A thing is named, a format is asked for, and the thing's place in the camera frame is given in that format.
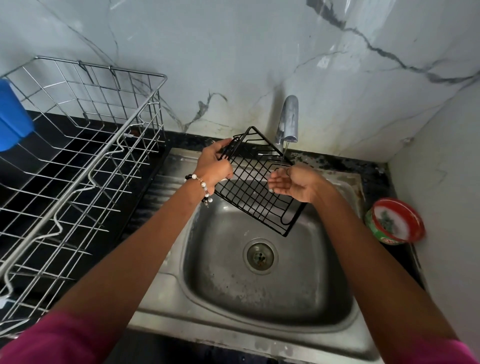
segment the faucet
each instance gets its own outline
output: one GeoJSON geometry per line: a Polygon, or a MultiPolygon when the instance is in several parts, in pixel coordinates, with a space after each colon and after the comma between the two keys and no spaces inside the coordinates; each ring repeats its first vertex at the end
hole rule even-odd
{"type": "Polygon", "coordinates": [[[298,142],[299,100],[295,95],[288,96],[282,107],[280,121],[275,135],[275,146],[283,153],[283,142],[298,142]]]}

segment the person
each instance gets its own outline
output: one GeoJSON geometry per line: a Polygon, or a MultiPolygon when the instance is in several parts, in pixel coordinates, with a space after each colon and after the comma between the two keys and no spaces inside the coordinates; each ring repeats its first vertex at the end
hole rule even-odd
{"type": "MultiPolygon", "coordinates": [[[[232,177],[206,147],[194,171],[206,183],[232,177]]],[[[476,363],[428,294],[381,246],[336,188],[313,169],[278,169],[276,194],[317,210],[382,359],[387,363],[476,363]]],[[[38,323],[0,351],[0,364],[102,363],[122,335],[168,251],[204,197],[189,179],[134,234],[78,281],[38,323]]]]}

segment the stainless steel sink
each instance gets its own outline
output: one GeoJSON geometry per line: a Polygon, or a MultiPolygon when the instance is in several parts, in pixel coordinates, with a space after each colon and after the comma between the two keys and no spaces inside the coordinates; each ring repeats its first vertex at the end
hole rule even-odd
{"type": "MultiPolygon", "coordinates": [[[[172,149],[137,212],[145,222],[191,173],[172,149]]],[[[358,175],[326,172],[360,215],[358,175]]],[[[218,196],[174,243],[130,326],[294,362],[381,361],[322,223],[307,205],[287,237],[218,196]]]]}

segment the blue plastic container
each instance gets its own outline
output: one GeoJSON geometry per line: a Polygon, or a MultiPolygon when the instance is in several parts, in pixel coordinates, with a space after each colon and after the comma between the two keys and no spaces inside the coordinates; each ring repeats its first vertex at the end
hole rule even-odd
{"type": "Polygon", "coordinates": [[[0,79],[0,152],[17,145],[33,130],[33,121],[9,82],[0,79]]]}

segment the bracelet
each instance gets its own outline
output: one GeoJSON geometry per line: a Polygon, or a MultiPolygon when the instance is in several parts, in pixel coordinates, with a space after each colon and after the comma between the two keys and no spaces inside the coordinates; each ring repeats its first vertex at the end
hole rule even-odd
{"type": "Polygon", "coordinates": [[[185,176],[185,180],[189,180],[190,178],[192,180],[199,180],[200,181],[200,185],[202,186],[202,188],[205,191],[205,197],[202,198],[202,202],[205,204],[205,206],[208,207],[208,203],[213,202],[213,199],[210,197],[210,194],[208,193],[207,184],[200,177],[198,177],[196,174],[189,174],[188,176],[185,176]]]}

